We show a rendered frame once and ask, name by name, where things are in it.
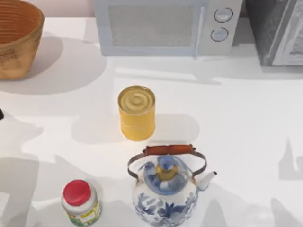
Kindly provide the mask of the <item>round microwave knob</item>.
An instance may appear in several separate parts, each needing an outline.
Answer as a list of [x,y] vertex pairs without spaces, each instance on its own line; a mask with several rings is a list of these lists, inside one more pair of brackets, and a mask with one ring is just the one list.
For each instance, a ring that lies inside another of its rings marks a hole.
[[219,23],[225,23],[231,20],[233,17],[233,11],[226,7],[222,9],[217,9],[214,13],[214,19]]
[[210,38],[214,42],[222,42],[226,40],[228,36],[229,36],[229,31],[224,27],[220,27],[216,30],[213,30],[210,34]]

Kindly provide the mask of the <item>yellow can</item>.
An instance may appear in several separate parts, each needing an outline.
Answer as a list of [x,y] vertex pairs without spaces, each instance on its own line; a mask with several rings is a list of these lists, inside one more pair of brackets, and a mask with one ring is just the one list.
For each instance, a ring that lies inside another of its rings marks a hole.
[[120,128],[129,140],[142,141],[155,130],[155,95],[147,87],[133,85],[118,96]]

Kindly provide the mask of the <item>brown woven basket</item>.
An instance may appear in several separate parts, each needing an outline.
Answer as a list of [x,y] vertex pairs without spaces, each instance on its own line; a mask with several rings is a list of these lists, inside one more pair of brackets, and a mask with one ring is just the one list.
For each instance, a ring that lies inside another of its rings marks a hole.
[[44,14],[23,0],[0,0],[0,80],[25,77],[42,37]]

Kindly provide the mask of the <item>red lidded white jar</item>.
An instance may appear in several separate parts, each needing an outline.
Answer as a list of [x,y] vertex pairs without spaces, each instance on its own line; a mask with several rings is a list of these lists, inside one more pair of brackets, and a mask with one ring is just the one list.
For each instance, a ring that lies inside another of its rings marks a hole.
[[95,187],[81,179],[66,184],[62,192],[62,206],[71,223],[77,227],[94,225],[102,212]]

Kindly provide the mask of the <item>blue and white teapot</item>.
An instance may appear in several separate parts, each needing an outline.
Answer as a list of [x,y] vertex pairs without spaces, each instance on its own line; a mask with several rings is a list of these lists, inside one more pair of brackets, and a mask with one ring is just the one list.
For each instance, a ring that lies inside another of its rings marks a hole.
[[147,146],[127,163],[131,166],[150,157],[136,172],[130,168],[127,171],[135,179],[132,201],[136,214],[152,227],[179,227],[190,219],[199,192],[205,191],[217,175],[212,171],[196,180],[195,177],[206,170],[207,162],[192,171],[180,155],[193,155],[206,161],[193,145],[177,144]]

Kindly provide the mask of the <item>pale microwave oven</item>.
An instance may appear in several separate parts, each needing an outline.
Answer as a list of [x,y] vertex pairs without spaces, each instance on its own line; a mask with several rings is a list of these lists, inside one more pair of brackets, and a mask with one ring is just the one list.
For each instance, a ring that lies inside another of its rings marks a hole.
[[[104,56],[194,57],[201,7],[205,7],[199,56],[224,56],[232,47],[243,0],[93,0],[99,44]],[[231,20],[219,23],[217,9],[230,8]],[[224,27],[222,42],[210,38]]]

